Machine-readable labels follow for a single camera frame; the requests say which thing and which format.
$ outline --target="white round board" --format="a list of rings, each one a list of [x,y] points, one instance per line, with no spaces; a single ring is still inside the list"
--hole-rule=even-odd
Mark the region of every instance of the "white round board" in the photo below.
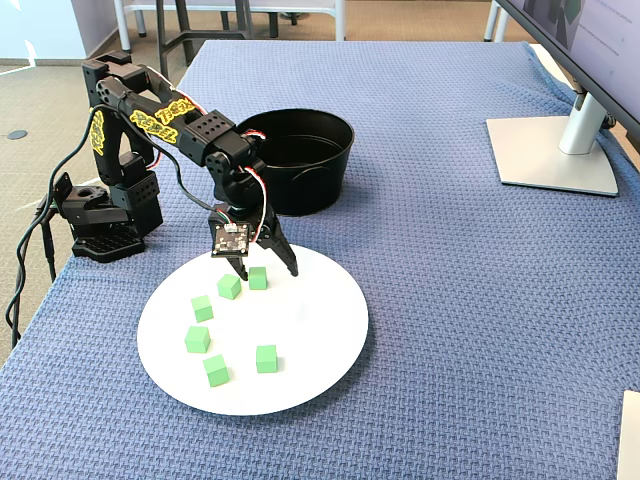
[[[217,282],[235,272],[229,262],[201,255],[167,277],[138,325],[138,354],[151,379],[176,400],[224,415],[262,415],[295,407],[335,384],[362,351],[369,325],[362,290],[333,260],[293,245],[293,277],[271,250],[253,245],[249,267],[266,267],[267,290],[228,300]],[[191,299],[208,295],[214,318],[197,323]],[[188,353],[190,326],[209,328],[205,354]],[[256,347],[275,345],[277,373],[258,373]],[[210,387],[202,361],[222,354],[230,381]]]

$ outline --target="black bowl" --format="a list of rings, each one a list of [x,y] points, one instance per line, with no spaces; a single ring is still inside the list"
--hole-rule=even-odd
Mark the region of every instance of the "black bowl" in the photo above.
[[[354,140],[351,125],[318,110],[276,110],[251,117],[239,132],[259,130],[267,139],[258,157],[269,202],[278,214],[309,215],[332,205]]]

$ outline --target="black cable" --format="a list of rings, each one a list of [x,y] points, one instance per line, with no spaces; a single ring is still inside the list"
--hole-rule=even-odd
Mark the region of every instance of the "black cable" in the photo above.
[[[51,219],[55,216],[56,210],[49,209],[48,215],[44,218],[40,224],[42,229],[42,244],[44,246],[44,256],[49,264],[49,275],[51,276],[51,283],[56,279],[56,264],[55,264],[55,249],[53,245],[53,235],[51,234]]]
[[[140,137],[141,140],[147,142],[149,145],[151,145],[151,147],[155,148],[156,150],[161,152],[165,157],[167,157],[169,160],[171,160],[171,162],[173,163],[173,166],[174,166],[174,168],[176,170],[176,180],[178,182],[178,186],[180,187],[180,190],[182,190],[182,193],[184,193],[189,200],[191,200],[192,202],[196,203],[197,205],[199,205],[200,207],[204,208],[205,210],[210,210],[212,212],[215,212],[216,209],[214,207],[212,207],[208,203],[200,200],[198,197],[193,195],[189,190],[187,190],[187,187],[184,186],[184,184],[182,183],[182,172],[180,171],[180,164],[175,159],[175,157],[173,155],[171,155],[167,150],[162,148],[160,145],[158,145],[157,143],[153,142],[149,137],[144,135],[140,131],[140,129],[137,126],[135,126],[134,123],[129,119],[127,114],[120,110],[120,102],[122,102],[122,100],[124,100],[125,97],[126,97],[126,93],[125,93],[125,95],[120,97],[120,99],[118,100],[118,104],[117,104],[118,108],[116,110],[120,114],[120,117],[126,122],[127,125],[129,125],[129,127],[131,127],[131,130],[133,130],[133,132],[138,137]]]
[[[109,111],[118,113],[117,109],[109,105],[96,105],[91,110],[91,114],[89,115],[89,120],[87,121],[87,126],[84,130],[84,134],[82,135],[82,139],[80,140],[80,143],[69,155],[67,155],[60,163],[58,163],[53,169],[53,171],[51,172],[51,176],[49,177],[49,184],[47,188],[47,196],[46,196],[46,200],[44,201],[44,206],[42,208],[42,211],[35,218],[35,220],[31,222],[31,225],[29,225],[29,228],[27,228],[27,231],[24,233],[24,235],[20,239],[20,242],[18,242],[18,247],[16,248],[16,256],[18,257],[20,279],[17,282],[18,285],[16,288],[16,292],[11,298],[11,301],[9,302],[9,305],[7,306],[7,309],[4,314],[5,320],[7,321],[7,323],[12,325],[12,332],[13,332],[13,335],[11,338],[12,348],[15,347],[16,344],[18,343],[18,339],[20,338],[20,333],[18,332],[18,318],[16,317],[15,320],[11,322],[11,319],[10,319],[11,311],[16,305],[16,302],[20,301],[19,300],[20,295],[24,290],[24,285],[27,279],[27,270],[25,268],[24,258],[22,257],[22,249],[29,242],[29,239],[31,238],[31,234],[33,233],[33,230],[49,214],[49,208],[51,207],[51,203],[53,202],[53,184],[55,182],[56,175],[69,160],[71,160],[73,157],[75,157],[78,154],[78,152],[82,149],[84,144],[87,142],[87,138],[89,138],[89,133],[91,131],[91,124],[93,123],[93,118],[95,117],[96,113],[99,110],[109,110]]]
[[[22,246],[22,260],[26,260],[27,258],[27,248],[29,247],[29,240],[31,239],[31,235],[27,238],[27,241]],[[18,273],[16,273],[16,290],[20,286],[20,282],[22,281],[22,271],[18,269]],[[7,322],[9,327],[11,327],[11,342],[12,345],[14,342],[17,343],[20,340],[20,332],[18,331],[18,318],[20,317],[20,298],[13,305],[13,322]]]

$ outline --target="white wire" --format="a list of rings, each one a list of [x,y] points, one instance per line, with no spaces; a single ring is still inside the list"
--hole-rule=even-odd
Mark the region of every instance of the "white wire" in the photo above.
[[[198,102],[196,102],[193,98],[191,98],[189,95],[187,95],[187,94],[186,94],[186,93],[184,93],[183,91],[178,90],[176,87],[174,87],[174,86],[173,86],[173,83],[171,83],[167,77],[165,77],[165,76],[164,76],[164,75],[162,75],[160,72],[158,72],[156,69],[154,69],[154,68],[152,68],[152,67],[150,67],[150,66],[148,66],[148,65],[147,65],[147,68],[148,68],[149,70],[151,70],[153,73],[155,73],[156,75],[158,75],[160,78],[162,78],[165,82],[167,82],[173,90],[175,90],[175,91],[176,91],[176,92],[178,92],[180,95],[182,95],[182,96],[183,96],[183,97],[185,97],[187,100],[189,100],[191,103],[193,103],[193,105],[194,105],[198,110],[200,110],[200,113],[202,113],[203,115],[206,115],[206,114],[207,114],[207,111],[206,111],[204,108],[202,108],[202,106],[201,106],[200,104],[198,104]]]
[[[256,230],[256,234],[253,236],[252,242],[255,242],[258,239],[258,235],[260,235],[260,230],[262,230],[262,225],[264,225],[264,217],[267,215],[267,186],[264,184],[264,180],[260,178],[260,176],[256,173],[256,171],[251,167],[244,167],[244,169],[249,172],[249,174],[256,179],[256,181],[260,184],[262,188],[262,218],[260,219],[260,224],[258,225],[258,229]]]

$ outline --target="green foam block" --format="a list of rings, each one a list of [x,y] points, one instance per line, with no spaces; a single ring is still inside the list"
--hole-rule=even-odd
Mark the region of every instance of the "green foam block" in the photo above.
[[[256,368],[258,373],[276,373],[278,355],[275,345],[264,345],[256,349]]]
[[[184,343],[189,353],[207,353],[211,343],[209,329],[207,327],[189,327]]]
[[[249,269],[249,289],[267,289],[267,269],[265,267],[251,267]]]
[[[196,315],[196,322],[204,322],[213,318],[213,308],[207,295],[191,299],[193,313]]]
[[[227,371],[227,365],[224,363],[222,355],[207,358],[202,363],[204,365],[205,372],[207,372],[209,386],[217,387],[218,385],[222,385],[229,381],[229,372]]]
[[[235,275],[225,275],[218,281],[218,294],[221,297],[233,300],[242,290],[240,278]]]

